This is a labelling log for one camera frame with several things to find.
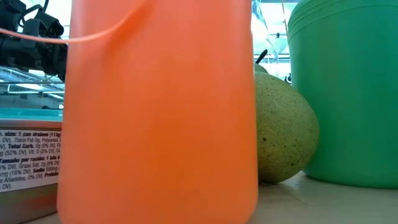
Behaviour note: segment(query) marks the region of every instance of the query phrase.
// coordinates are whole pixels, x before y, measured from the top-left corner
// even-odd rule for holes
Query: white label
[[[0,193],[56,184],[60,131],[0,130]]]

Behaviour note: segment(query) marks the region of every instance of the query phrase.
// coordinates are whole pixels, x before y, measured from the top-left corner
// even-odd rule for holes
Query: orange plastic container
[[[244,223],[257,200],[251,3],[74,0],[62,223]]]

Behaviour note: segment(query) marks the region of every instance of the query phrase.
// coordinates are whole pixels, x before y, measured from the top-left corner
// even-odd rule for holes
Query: green bucket
[[[320,124],[310,177],[398,188],[398,1],[303,0],[289,21],[293,86]]]

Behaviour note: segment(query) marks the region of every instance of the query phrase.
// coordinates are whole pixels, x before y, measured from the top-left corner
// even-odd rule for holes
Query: nutrition label
[[[0,193],[56,184],[60,131],[0,129]]]

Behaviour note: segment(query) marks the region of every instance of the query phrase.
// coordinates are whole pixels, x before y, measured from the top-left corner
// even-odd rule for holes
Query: orange bottle
[[[256,206],[251,3],[74,0],[64,224],[244,223]]]

